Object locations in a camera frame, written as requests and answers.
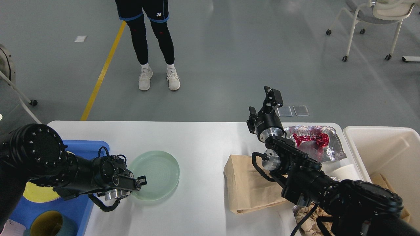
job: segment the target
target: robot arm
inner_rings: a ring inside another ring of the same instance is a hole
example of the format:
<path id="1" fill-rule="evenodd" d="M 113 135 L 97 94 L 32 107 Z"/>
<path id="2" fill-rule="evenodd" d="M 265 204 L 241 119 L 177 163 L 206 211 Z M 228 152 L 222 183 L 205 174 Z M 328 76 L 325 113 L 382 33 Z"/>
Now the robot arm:
<path id="1" fill-rule="evenodd" d="M 25 190 L 26 182 L 53 187 L 63 199 L 81 194 L 104 211 L 115 209 L 120 199 L 147 184 L 145 176 L 134 178 L 123 155 L 109 155 L 86 160 L 66 152 L 60 136 L 43 124 L 29 124 L 0 136 L 0 226 L 3 226 Z M 105 206 L 93 194 L 115 199 Z"/>
<path id="2" fill-rule="evenodd" d="M 247 124 L 250 133 L 256 134 L 267 150 L 264 154 L 254 152 L 252 163 L 265 179 L 283 187 L 283 198 L 296 205 L 314 202 L 316 207 L 320 206 L 332 215 L 318 218 L 320 229 L 322 221 L 332 222 L 332 232 L 337 236 L 420 235 L 399 218 L 403 205 L 396 193 L 361 180 L 335 181 L 321 170 L 321 163 L 295 148 L 293 141 L 285 138 L 275 113 L 283 105 L 280 92 L 267 86 L 264 89 L 263 107 L 258 114 L 255 108 L 249 108 Z M 257 156 L 262 158 L 262 165 L 271 177 L 257 165 Z"/>

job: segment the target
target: white cup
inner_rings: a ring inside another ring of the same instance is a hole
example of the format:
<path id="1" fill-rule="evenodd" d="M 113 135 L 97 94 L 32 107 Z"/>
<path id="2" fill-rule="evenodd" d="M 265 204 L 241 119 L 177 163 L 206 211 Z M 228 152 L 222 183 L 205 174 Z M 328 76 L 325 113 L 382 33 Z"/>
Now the white cup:
<path id="1" fill-rule="evenodd" d="M 22 236 L 26 227 L 13 220 L 7 220 L 0 236 Z"/>
<path id="2" fill-rule="evenodd" d="M 360 179 L 359 173 L 356 170 L 356 168 L 354 168 L 353 164 L 345 165 L 331 171 L 330 176 L 335 176 L 339 180 L 344 180 L 344 179 L 359 180 Z"/>

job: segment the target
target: gray floor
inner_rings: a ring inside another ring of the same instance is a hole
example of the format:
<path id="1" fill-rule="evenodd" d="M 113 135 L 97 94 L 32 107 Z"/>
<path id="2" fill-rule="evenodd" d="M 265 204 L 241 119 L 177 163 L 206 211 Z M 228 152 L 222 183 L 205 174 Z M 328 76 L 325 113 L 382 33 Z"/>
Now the gray floor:
<path id="1" fill-rule="evenodd" d="M 114 1 L 3 0 L 0 43 L 16 64 L 17 85 L 37 99 L 44 123 L 79 120 L 121 21 Z M 279 89 L 286 105 L 310 116 L 283 122 L 403 126 L 420 132 L 420 11 L 404 21 L 390 61 L 396 25 L 355 33 L 345 54 L 350 18 L 325 31 L 344 0 L 169 1 L 169 29 L 181 88 L 168 89 L 165 62 L 147 21 L 149 91 L 138 89 L 140 67 L 125 28 L 88 120 L 246 121 L 260 109 L 263 86 Z M 357 25 L 358 32 L 363 25 Z M 73 42 L 87 35 L 86 42 Z"/>

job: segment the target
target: white sneaker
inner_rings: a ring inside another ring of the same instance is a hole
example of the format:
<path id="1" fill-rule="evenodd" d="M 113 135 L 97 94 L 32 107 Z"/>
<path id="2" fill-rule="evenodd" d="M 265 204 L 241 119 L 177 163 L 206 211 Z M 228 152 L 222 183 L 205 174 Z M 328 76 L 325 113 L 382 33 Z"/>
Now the white sneaker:
<path id="1" fill-rule="evenodd" d="M 142 74 L 139 76 L 139 89 L 146 91 L 150 88 L 150 79 L 153 76 L 153 71 L 149 69 L 142 68 Z"/>
<path id="2" fill-rule="evenodd" d="M 167 72 L 168 77 L 166 78 L 169 83 L 169 89 L 172 91 L 178 90 L 181 86 L 179 82 L 179 76 L 176 74 L 176 69 Z"/>

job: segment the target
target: green glass plate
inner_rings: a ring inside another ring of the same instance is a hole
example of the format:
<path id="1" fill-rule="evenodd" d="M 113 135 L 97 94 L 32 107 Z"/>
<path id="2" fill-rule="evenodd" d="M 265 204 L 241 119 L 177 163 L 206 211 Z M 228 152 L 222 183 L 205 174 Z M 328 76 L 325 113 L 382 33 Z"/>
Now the green glass plate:
<path id="1" fill-rule="evenodd" d="M 154 201 L 168 195 L 179 181 L 179 165 L 176 159 L 163 151 L 145 152 L 130 164 L 135 177 L 146 176 L 147 184 L 131 195 L 143 201 Z"/>

